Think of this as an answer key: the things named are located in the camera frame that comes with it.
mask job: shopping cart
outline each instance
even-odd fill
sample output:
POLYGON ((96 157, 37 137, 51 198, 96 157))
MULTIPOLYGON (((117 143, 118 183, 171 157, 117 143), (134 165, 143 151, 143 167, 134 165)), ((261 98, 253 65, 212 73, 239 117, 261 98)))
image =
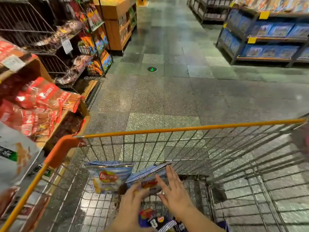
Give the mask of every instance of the shopping cart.
MULTIPOLYGON (((229 221, 234 231, 309 231, 309 164, 289 138, 304 124, 301 118, 64 136, 1 232, 33 192, 46 200, 32 229, 103 231, 117 214, 119 195, 94 193, 84 160, 136 161, 134 172, 173 160, 192 201, 214 222, 229 221)), ((155 195, 141 208, 168 213, 155 195)))

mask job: lay's logo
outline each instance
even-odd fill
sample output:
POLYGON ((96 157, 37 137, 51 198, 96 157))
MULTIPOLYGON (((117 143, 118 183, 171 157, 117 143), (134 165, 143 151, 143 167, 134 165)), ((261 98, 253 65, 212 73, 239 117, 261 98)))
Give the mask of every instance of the lay's logo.
POLYGON ((112 172, 103 171, 100 172, 99 179, 103 182, 115 182, 118 180, 118 176, 112 172))

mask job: person's left hand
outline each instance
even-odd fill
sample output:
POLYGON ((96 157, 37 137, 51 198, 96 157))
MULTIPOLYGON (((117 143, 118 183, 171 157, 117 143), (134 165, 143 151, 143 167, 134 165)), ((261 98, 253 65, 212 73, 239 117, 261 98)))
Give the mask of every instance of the person's left hand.
POLYGON ((122 196, 118 215, 106 230, 106 232, 154 232, 153 227, 141 228, 138 224, 138 214, 141 207, 141 201, 149 193, 148 189, 140 189, 138 193, 135 191, 141 187, 140 183, 131 186, 122 196))

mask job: person's right hand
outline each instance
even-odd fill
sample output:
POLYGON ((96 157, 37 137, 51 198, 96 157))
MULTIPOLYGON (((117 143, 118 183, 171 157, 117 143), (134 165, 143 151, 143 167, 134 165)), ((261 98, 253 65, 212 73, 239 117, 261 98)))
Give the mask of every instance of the person's right hand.
POLYGON ((180 181, 177 173, 169 165, 166 167, 168 176, 168 183, 170 188, 164 181, 156 175, 158 184, 162 187, 164 195, 159 194, 162 203, 171 211, 177 220, 183 221, 186 214, 195 208, 190 196, 185 189, 183 183, 180 181))

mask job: white price tag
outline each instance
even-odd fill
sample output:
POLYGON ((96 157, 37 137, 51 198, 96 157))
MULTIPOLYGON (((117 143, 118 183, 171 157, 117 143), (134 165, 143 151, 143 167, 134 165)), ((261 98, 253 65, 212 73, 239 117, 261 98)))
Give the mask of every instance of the white price tag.
POLYGON ((70 53, 73 50, 71 42, 70 42, 70 40, 68 38, 61 39, 61 44, 62 44, 64 52, 66 54, 70 53))
POLYGON ((26 65, 20 58, 13 54, 3 60, 1 63, 8 69, 11 69, 13 72, 17 72, 19 69, 26 65))

